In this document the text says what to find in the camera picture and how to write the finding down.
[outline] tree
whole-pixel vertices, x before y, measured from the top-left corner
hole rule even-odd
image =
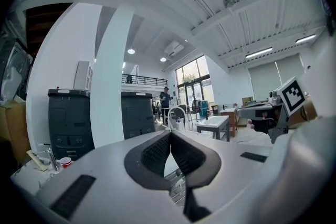
[[[192,81],[193,79],[196,79],[195,74],[184,75],[184,82],[189,82]]]

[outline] fluorescent light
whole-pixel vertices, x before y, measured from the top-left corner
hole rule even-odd
[[[256,56],[256,55],[259,55],[259,54],[263,54],[263,53],[271,51],[271,50],[273,50],[273,48],[268,48],[268,49],[265,49],[265,50],[257,51],[254,54],[248,54],[248,55],[246,55],[246,59],[251,58],[251,57]]]
[[[127,51],[129,54],[135,54],[135,50],[134,49],[128,49],[128,51]]]
[[[308,36],[308,37],[300,38],[300,39],[298,39],[297,41],[295,41],[295,43],[296,43],[296,44],[297,44],[297,43],[302,43],[302,42],[305,42],[305,41],[307,41],[307,40],[309,40],[309,39],[312,39],[312,38],[314,38],[314,37],[316,37],[315,34],[314,34],[314,35],[311,35],[311,36]]]

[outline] man in blue shirt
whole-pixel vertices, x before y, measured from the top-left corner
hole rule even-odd
[[[165,87],[163,92],[160,93],[161,109],[165,109],[162,111],[163,124],[165,124],[166,116],[168,116],[169,101],[171,99],[168,90],[168,87]]]

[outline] red cup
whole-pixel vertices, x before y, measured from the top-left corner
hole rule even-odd
[[[70,157],[64,157],[59,160],[63,168],[67,168],[68,166],[71,165],[71,158]]]

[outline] black storage cabinet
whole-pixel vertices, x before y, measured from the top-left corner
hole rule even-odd
[[[50,89],[49,134],[56,159],[73,161],[94,149],[90,122],[90,92]]]
[[[121,111],[125,139],[155,132],[151,94],[121,92]]]

